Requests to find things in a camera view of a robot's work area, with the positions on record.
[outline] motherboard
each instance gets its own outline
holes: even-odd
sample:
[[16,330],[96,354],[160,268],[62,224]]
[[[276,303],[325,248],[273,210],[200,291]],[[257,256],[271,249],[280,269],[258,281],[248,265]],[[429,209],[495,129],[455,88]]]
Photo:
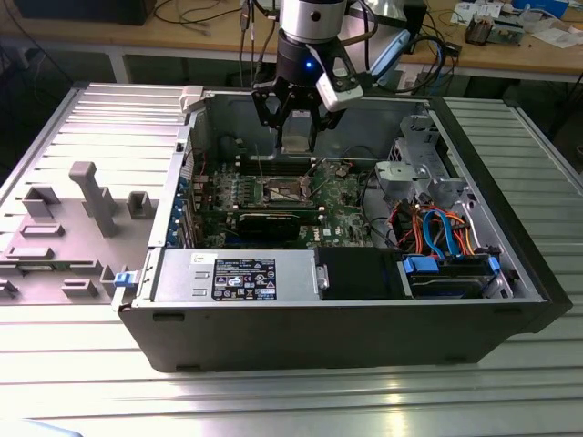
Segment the motherboard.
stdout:
[[[209,167],[206,175],[185,184],[185,229],[178,233],[186,238],[177,244],[207,249],[371,247],[371,228],[360,207],[362,179],[362,173],[340,160]],[[183,235],[190,230],[190,238]]]

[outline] wooden workbench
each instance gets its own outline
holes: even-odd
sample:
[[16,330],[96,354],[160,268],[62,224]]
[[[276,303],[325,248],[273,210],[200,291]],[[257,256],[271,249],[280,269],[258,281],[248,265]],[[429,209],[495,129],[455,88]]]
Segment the wooden workbench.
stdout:
[[[181,0],[181,8],[211,5],[210,0]],[[583,71],[583,49],[572,46],[560,49],[544,43],[532,36],[525,36],[520,46],[487,45],[472,46],[464,43],[464,27],[449,23],[451,13],[444,12],[455,5],[455,0],[429,0],[437,28],[447,40],[463,47],[456,69],[458,74],[470,76],[498,76],[531,78],[542,80],[574,81]],[[238,0],[224,0],[209,11],[193,13],[191,17],[203,18],[239,7]],[[20,17],[12,7],[23,28],[41,46],[62,50],[101,52],[110,56],[114,73],[119,82],[129,81],[124,63],[124,55],[179,56],[193,58],[236,59],[239,42],[239,13],[209,21],[210,36],[193,32],[181,25],[164,23],[151,16],[143,26],[114,25],[100,23],[80,23],[55,20],[29,20]],[[169,20],[177,20],[172,4],[160,10]],[[256,14],[256,53],[267,36],[271,22]],[[581,20],[583,14],[569,10],[568,20]],[[4,9],[0,15],[0,35],[4,46],[32,46],[7,16]],[[266,60],[273,60],[277,36],[268,44]],[[245,51],[251,50],[249,36]],[[414,74],[431,65],[435,56],[427,44],[419,45],[415,53],[403,56],[402,70]]]

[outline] blue cable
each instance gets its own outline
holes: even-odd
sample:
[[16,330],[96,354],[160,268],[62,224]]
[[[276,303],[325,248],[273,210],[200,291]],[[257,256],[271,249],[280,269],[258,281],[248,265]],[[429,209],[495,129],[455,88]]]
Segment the blue cable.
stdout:
[[452,256],[459,255],[459,248],[457,247],[457,244],[455,244],[452,226],[449,223],[449,220],[447,219],[445,214],[441,211],[431,210],[427,212],[427,214],[425,214],[425,217],[423,219],[423,237],[425,239],[425,242],[427,243],[427,246],[429,246],[431,250],[433,250],[439,258],[441,259],[445,258],[444,252],[442,252],[434,244],[434,242],[431,240],[431,235],[429,233],[429,221],[431,220],[431,217],[434,214],[437,214],[441,218],[441,221],[444,222],[445,241],[447,242],[447,249],[449,250],[449,253],[451,253]]

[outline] warning label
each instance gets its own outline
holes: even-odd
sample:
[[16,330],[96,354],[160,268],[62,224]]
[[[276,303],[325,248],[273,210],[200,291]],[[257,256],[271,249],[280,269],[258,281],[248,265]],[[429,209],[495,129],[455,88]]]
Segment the warning label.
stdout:
[[275,259],[217,259],[212,298],[276,300]]

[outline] green circuit board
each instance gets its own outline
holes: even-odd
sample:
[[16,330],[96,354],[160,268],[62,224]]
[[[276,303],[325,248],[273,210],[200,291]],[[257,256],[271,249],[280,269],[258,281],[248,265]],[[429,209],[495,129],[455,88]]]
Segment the green circuit board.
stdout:
[[[210,199],[207,205],[198,207],[203,221],[202,246],[221,249],[371,247],[370,232],[359,207],[358,175],[347,170],[338,161],[323,161],[308,178],[262,177],[242,175],[232,165],[218,166],[211,175],[211,187],[205,196],[200,196]],[[240,239],[237,223],[249,214],[295,217],[301,222],[298,238],[277,242]]]

